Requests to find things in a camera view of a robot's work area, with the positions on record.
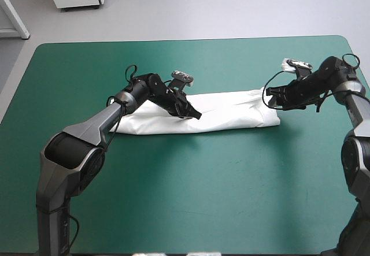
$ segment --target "green tabletop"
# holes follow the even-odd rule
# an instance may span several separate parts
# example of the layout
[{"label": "green tabletop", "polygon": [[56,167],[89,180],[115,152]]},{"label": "green tabletop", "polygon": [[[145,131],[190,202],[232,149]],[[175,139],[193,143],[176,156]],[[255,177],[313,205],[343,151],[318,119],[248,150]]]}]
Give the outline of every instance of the green tabletop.
[{"label": "green tabletop", "polygon": [[[349,52],[341,36],[39,46],[0,125],[0,251],[38,249],[39,152],[65,126],[103,109],[127,84],[127,65],[164,80],[174,70],[192,74],[186,92],[199,94],[260,88],[285,57],[318,68]],[[272,85],[292,79],[283,74]],[[333,248],[356,205],[340,157],[351,129],[346,109],[328,98],[320,113],[311,106],[279,116],[281,125],[268,128],[118,134],[100,174],[72,199],[81,224],[72,252]]]}]

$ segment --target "white furniture leg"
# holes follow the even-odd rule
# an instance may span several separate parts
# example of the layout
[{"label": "white furniture leg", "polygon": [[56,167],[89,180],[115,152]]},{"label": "white furniture leg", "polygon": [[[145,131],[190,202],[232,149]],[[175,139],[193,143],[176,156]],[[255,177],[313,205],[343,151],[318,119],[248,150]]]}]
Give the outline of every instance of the white furniture leg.
[{"label": "white furniture leg", "polygon": [[13,5],[9,0],[0,0],[0,8],[3,9],[10,22],[13,24],[15,29],[6,28],[0,29],[1,37],[15,37],[20,36],[23,39],[29,39],[29,32],[27,31],[25,25],[23,24],[21,18],[17,14]]}]

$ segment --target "folded white fabric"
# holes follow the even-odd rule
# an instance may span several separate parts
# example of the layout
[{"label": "folded white fabric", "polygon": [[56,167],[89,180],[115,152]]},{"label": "folded white fabric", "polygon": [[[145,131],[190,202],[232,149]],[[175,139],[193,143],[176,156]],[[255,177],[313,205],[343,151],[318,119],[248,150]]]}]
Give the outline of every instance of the folded white fabric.
[{"label": "folded white fabric", "polygon": [[186,97],[202,113],[200,120],[170,116],[166,110],[146,101],[135,113],[121,119],[117,132],[133,135],[200,133],[280,124],[276,110],[263,104],[262,89]]}]

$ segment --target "white towel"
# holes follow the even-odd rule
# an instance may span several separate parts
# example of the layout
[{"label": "white towel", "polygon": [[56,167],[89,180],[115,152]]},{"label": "white towel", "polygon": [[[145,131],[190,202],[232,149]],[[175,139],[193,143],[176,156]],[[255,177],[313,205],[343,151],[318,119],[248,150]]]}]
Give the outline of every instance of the white towel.
[{"label": "white towel", "polygon": [[197,111],[202,113],[200,120],[170,116],[166,110],[146,101],[133,114],[121,119],[117,132],[133,135],[155,135],[279,125],[280,119],[276,110],[266,107],[261,97],[262,89],[188,95],[188,101]]}]

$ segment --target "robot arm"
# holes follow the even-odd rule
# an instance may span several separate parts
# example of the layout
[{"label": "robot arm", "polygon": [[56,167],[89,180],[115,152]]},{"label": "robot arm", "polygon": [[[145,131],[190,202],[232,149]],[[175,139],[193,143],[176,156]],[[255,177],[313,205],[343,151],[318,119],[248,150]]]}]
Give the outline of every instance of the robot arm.
[{"label": "robot arm", "polygon": [[69,219],[77,222],[69,214],[69,201],[72,196],[80,195],[101,170],[105,152],[112,140],[111,137],[107,141],[105,135],[122,116],[133,113],[150,100],[173,116],[201,117],[183,92],[185,85],[193,83],[190,75],[175,71],[173,80],[166,86],[158,74],[133,77],[136,72],[134,67],[129,85],[110,97],[107,108],[85,122],[64,128],[40,153],[41,173],[36,207],[38,254],[41,256],[68,255],[75,240],[70,244]]},{"label": "robot arm", "polygon": [[272,96],[269,107],[282,106],[283,110],[305,109],[307,105],[318,107],[329,95],[345,105],[353,129],[345,137],[342,146],[342,165],[351,194],[356,197],[356,207],[348,225],[340,235],[337,248],[321,253],[322,256],[370,255],[370,101],[365,87],[358,80],[357,66],[328,57],[315,72],[304,62],[287,60],[297,75],[286,86],[269,87]]}]

